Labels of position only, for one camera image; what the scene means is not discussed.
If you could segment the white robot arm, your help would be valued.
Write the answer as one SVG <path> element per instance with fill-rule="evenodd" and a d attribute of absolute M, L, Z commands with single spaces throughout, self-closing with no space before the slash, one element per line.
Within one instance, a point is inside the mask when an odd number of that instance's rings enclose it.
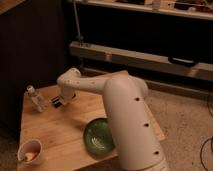
<path fill-rule="evenodd" d="M 71 68 L 57 79 L 60 100 L 66 104 L 75 90 L 102 96 L 121 167 L 125 171 L 170 171 L 146 111 L 146 82 L 129 74 L 82 77 Z"/>

